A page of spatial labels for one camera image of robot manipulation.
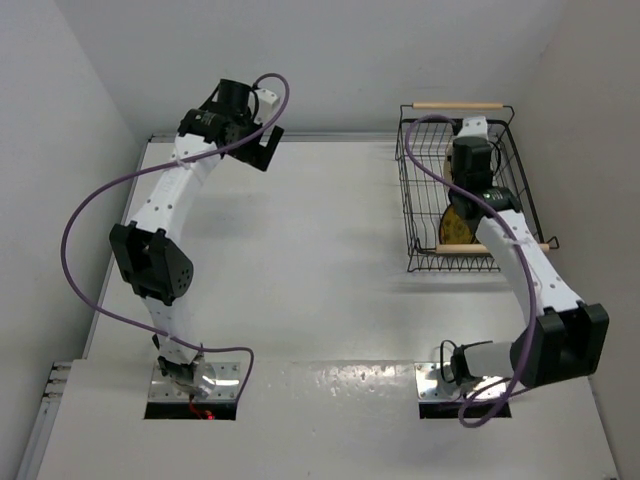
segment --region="white tabletop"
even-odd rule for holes
[[[195,266],[199,340],[256,351],[237,421],[143,420],[150,336],[101,318],[88,359],[72,369],[39,478],[599,480],[615,472],[586,379],[514,400],[512,419],[477,431],[419,420],[414,360],[435,358],[444,338],[512,340],[524,322],[500,274],[406,273],[394,148],[285,142],[266,174],[225,159],[194,204],[181,248]],[[149,144],[143,166],[166,161],[170,149]],[[140,179],[130,213],[156,180]],[[104,306],[149,321],[117,269]],[[351,378],[362,373],[362,384]]]

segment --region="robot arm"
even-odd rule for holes
[[[562,280],[529,232],[518,200],[507,188],[492,185],[486,121],[471,120],[465,121],[465,125],[484,125],[484,130],[462,129],[453,141],[450,160],[453,181],[497,210],[516,240],[506,235],[498,222],[475,203],[455,192],[449,195],[456,213],[500,265],[527,322],[532,318],[529,289],[514,243],[521,246],[531,270],[536,292],[536,324],[520,382],[533,388],[590,375],[598,365],[609,316],[601,305],[587,305]],[[487,342],[456,348],[450,364],[456,384],[474,382],[484,376],[511,378],[523,351],[525,333],[526,330],[515,342]]]
[[[253,109],[249,108],[251,96]],[[269,90],[221,80],[205,103],[190,110],[180,123],[171,154],[179,165],[162,174],[129,224],[114,225],[109,236],[122,278],[142,298],[153,325],[169,334],[153,338],[163,373],[190,393],[197,394],[200,381],[195,375],[198,352],[172,340],[199,343],[187,299],[194,267],[179,244],[193,201],[222,156],[180,161],[252,134],[276,112],[279,101]],[[282,134],[281,128],[274,127],[266,146],[260,145],[258,137],[229,155],[266,171]]]

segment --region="wooden dowel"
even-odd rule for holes
[[[502,110],[502,103],[413,102],[416,110]]]

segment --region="wire basket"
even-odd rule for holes
[[[404,137],[409,125],[422,115],[416,115],[414,105],[402,105],[396,161],[402,191],[402,210],[407,234],[407,270],[437,270],[456,272],[500,271],[490,254],[441,254],[436,252],[439,242],[441,218],[449,206],[447,187],[436,182],[418,169],[406,155]],[[548,241],[542,233],[529,183],[522,167],[520,155],[511,135],[509,124],[514,116],[512,107],[504,107],[510,112],[508,120],[487,119],[489,141],[494,143],[492,169],[494,184],[509,188],[520,200],[524,216],[534,238],[541,244],[548,243],[551,249],[559,247],[558,239]],[[418,125],[412,134],[411,145],[415,157],[426,168],[444,176],[447,149],[453,137],[462,128],[462,118],[456,118],[453,127],[446,121],[429,120]]]

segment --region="yellow disc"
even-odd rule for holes
[[[449,205],[440,218],[439,240],[441,245],[468,245],[478,243],[467,224]]]

